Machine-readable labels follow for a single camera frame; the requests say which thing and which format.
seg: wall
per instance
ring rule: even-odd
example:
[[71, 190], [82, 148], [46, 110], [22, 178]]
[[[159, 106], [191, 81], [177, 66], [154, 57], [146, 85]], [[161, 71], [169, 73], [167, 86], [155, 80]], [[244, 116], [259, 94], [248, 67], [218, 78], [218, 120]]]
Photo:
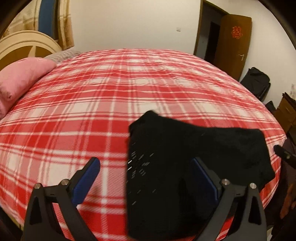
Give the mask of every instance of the wall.
[[[277, 107], [296, 83], [296, 50], [287, 34], [258, 0], [209, 0], [231, 14], [252, 18], [249, 53], [242, 77], [253, 66], [271, 79], [265, 102]], [[192, 54], [200, 0], [71, 0], [75, 48], [173, 49]]]
[[71, 0], [70, 10], [75, 48], [80, 51], [194, 51], [199, 0]]
[[213, 8], [204, 4], [202, 8], [202, 25], [200, 28], [200, 38], [198, 40], [198, 48], [196, 56], [202, 59], [205, 58], [205, 53], [207, 50], [207, 43], [209, 40], [210, 26], [211, 22], [214, 22], [218, 25], [221, 23], [221, 18], [224, 15], [215, 11]]

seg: wooden headboard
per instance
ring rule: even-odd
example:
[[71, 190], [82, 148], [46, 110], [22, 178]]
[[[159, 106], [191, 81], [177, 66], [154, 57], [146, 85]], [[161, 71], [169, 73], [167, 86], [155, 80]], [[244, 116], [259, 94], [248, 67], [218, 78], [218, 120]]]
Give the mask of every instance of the wooden headboard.
[[44, 33], [23, 30], [0, 40], [0, 70], [26, 57], [45, 57], [61, 51], [61, 47]]

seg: brown wooden door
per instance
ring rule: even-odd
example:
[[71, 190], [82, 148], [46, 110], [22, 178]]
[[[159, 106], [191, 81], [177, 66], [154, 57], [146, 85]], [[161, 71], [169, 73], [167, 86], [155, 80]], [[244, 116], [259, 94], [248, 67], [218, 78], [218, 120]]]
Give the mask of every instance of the brown wooden door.
[[213, 64], [239, 80], [249, 50], [252, 31], [250, 17], [228, 14], [222, 17]]

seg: red chinese character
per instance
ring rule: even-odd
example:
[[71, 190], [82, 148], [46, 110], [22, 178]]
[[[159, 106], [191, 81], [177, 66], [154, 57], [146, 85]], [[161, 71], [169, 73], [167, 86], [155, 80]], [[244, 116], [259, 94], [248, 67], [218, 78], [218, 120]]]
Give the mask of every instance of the red chinese character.
[[236, 39], [239, 39], [240, 37], [242, 37], [243, 34], [241, 33], [241, 30], [242, 30], [241, 27], [234, 26], [231, 32], [232, 37]]

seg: silver bolt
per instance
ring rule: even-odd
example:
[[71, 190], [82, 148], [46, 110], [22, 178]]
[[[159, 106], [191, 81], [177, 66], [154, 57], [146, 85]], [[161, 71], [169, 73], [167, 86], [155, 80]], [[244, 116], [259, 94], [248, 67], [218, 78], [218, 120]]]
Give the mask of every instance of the silver bolt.
[[228, 179], [222, 179], [222, 184], [223, 184], [224, 186], [227, 186], [227, 185], [230, 184], [230, 181], [229, 181]]
[[40, 184], [40, 183], [36, 183], [35, 186], [34, 186], [34, 188], [35, 188], [35, 189], [39, 189], [39, 188], [41, 188], [41, 184]]
[[251, 183], [251, 184], [250, 184], [250, 188], [252, 188], [252, 189], [256, 189], [256, 188], [257, 188], [257, 185], [256, 185], [255, 183]]
[[69, 179], [64, 179], [64, 180], [62, 180], [62, 181], [61, 181], [61, 184], [62, 184], [63, 186], [67, 186], [67, 185], [69, 184]]

